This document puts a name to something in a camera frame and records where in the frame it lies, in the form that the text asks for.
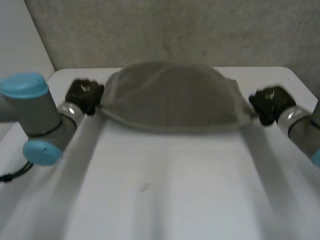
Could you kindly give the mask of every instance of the robotic arm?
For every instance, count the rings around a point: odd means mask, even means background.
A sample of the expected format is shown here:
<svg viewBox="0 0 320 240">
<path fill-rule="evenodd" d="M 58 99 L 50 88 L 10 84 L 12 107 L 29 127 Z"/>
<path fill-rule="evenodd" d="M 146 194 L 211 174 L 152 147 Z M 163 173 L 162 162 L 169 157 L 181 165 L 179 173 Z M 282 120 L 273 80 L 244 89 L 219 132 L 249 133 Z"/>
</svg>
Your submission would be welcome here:
<svg viewBox="0 0 320 240">
<path fill-rule="evenodd" d="M 56 107 L 40 74 L 16 74 L 0 83 L 0 122 L 20 123 L 28 136 L 22 152 L 31 166 L 51 166 L 62 156 L 84 114 L 95 114 L 103 92 L 103 85 L 77 79 Z M 10 182 L 12 176 L 0 179 Z"/>
<path fill-rule="evenodd" d="M 264 126 L 276 121 L 291 141 L 320 167 L 320 102 L 313 113 L 298 106 L 280 86 L 268 87 L 249 97 Z"/>
</svg>

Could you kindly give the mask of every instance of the white table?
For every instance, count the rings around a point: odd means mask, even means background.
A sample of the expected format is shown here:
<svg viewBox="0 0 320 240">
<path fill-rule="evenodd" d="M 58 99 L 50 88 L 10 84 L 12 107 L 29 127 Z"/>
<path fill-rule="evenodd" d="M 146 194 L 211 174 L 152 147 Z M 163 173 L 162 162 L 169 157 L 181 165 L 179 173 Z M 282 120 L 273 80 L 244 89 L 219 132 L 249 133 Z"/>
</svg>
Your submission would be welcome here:
<svg viewBox="0 0 320 240">
<path fill-rule="evenodd" d="M 243 95 L 281 84 L 312 111 L 316 98 L 282 67 L 217 67 Z M 75 77 L 48 84 L 60 103 Z M 0 143 L 0 172 L 20 167 L 19 124 Z M 1 240 L 318 240 L 320 170 L 276 126 L 204 135 L 151 134 L 86 117 L 53 167 L 0 185 Z"/>
</svg>

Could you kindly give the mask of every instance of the gray wall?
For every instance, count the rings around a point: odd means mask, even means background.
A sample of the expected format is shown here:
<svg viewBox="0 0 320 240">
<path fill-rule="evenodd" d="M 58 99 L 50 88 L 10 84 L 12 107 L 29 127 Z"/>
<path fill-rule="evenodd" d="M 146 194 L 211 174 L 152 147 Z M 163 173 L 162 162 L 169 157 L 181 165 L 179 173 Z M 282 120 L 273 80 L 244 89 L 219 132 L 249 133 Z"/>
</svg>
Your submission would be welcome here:
<svg viewBox="0 0 320 240">
<path fill-rule="evenodd" d="M 56 70 L 286 66 L 320 96 L 320 0 L 25 0 Z"/>
</svg>

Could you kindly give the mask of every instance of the black cable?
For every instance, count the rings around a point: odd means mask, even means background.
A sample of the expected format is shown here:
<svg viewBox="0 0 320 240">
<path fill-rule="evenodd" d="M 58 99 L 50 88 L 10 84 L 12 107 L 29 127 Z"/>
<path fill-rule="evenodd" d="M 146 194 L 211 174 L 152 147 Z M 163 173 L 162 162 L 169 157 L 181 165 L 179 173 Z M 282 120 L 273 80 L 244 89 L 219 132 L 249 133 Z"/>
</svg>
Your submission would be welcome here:
<svg viewBox="0 0 320 240">
<path fill-rule="evenodd" d="M 5 175 L 0 176 L 0 182 L 11 182 L 13 179 L 20 177 L 21 175 L 25 174 L 28 172 L 32 167 L 33 163 L 27 162 L 20 170 L 14 172 L 14 173 L 8 173 Z"/>
</svg>

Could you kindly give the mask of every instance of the gray cloth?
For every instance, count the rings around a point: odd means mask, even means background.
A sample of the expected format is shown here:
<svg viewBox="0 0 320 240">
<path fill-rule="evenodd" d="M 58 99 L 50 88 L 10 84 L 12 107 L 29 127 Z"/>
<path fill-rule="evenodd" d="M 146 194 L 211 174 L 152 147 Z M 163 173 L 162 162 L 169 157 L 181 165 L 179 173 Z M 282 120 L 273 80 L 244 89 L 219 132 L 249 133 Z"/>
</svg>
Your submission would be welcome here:
<svg viewBox="0 0 320 240">
<path fill-rule="evenodd" d="M 114 73 L 102 111 L 133 128 L 167 132 L 234 129 L 255 116 L 235 80 L 211 67 L 149 62 Z"/>
</svg>

